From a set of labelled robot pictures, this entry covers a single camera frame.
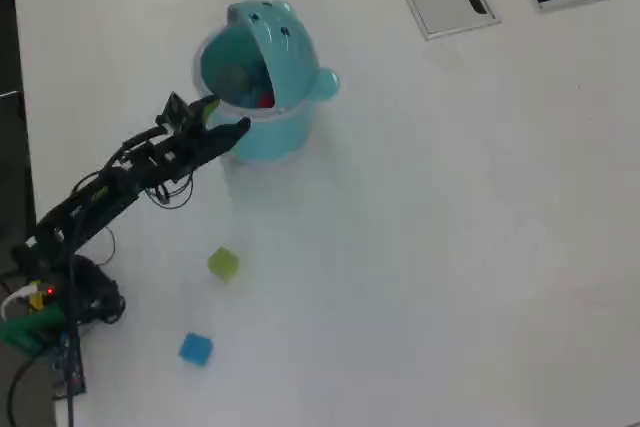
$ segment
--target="red object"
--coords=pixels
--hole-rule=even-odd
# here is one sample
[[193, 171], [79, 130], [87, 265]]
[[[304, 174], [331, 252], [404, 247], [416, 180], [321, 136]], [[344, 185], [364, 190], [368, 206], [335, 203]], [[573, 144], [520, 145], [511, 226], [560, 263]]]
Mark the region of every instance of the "red object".
[[273, 94], [264, 94], [262, 97], [260, 97], [260, 102], [258, 102], [258, 108], [270, 109], [271, 107], [273, 107], [273, 104], [275, 103], [276, 101], [273, 98]]

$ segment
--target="container lid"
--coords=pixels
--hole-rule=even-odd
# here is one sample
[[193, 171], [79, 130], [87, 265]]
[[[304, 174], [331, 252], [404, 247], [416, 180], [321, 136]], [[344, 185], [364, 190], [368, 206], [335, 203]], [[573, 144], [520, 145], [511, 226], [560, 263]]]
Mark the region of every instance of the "container lid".
[[287, 2], [250, 0], [231, 5], [227, 14], [227, 22], [244, 25], [258, 45], [278, 111], [305, 99], [328, 100], [338, 91], [338, 76], [319, 67], [311, 38]]

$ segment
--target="blue cube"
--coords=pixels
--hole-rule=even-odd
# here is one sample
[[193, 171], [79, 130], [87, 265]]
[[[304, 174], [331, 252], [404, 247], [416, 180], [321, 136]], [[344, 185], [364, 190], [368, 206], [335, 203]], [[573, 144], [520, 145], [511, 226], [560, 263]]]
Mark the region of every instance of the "blue cube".
[[187, 362], [203, 367], [213, 352], [213, 342], [207, 337], [189, 332], [180, 347], [180, 357]]

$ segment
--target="robotic arm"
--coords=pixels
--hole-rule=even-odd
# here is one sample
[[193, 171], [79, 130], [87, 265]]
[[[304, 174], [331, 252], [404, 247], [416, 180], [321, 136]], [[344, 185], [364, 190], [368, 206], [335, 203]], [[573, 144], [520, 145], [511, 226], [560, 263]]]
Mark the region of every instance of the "robotic arm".
[[[248, 118], [207, 130], [204, 111], [217, 100], [209, 96], [187, 105], [171, 94], [155, 127], [124, 142], [93, 180], [74, 188], [40, 220], [30, 239], [14, 247], [12, 255], [21, 273], [53, 286], [52, 301], [74, 325], [117, 320], [124, 310], [117, 284], [89, 259], [73, 255], [77, 249], [143, 191], [155, 191], [160, 202], [168, 203], [165, 182], [191, 176], [230, 150], [249, 130]], [[164, 135], [168, 137], [151, 142]]]

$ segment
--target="cyan container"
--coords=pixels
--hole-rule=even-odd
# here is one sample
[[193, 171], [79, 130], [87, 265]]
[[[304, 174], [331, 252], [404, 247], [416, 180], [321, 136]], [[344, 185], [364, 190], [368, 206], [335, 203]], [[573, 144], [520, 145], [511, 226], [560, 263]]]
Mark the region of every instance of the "cyan container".
[[[271, 108], [240, 106], [233, 89], [246, 82], [256, 65], [266, 66], [275, 104]], [[237, 159], [278, 161], [306, 143], [318, 102], [333, 97], [338, 76], [321, 68], [313, 43], [291, 6], [282, 1], [233, 4], [227, 26], [208, 38], [195, 62], [200, 93], [222, 101], [207, 127], [251, 119], [249, 132], [231, 150]]]

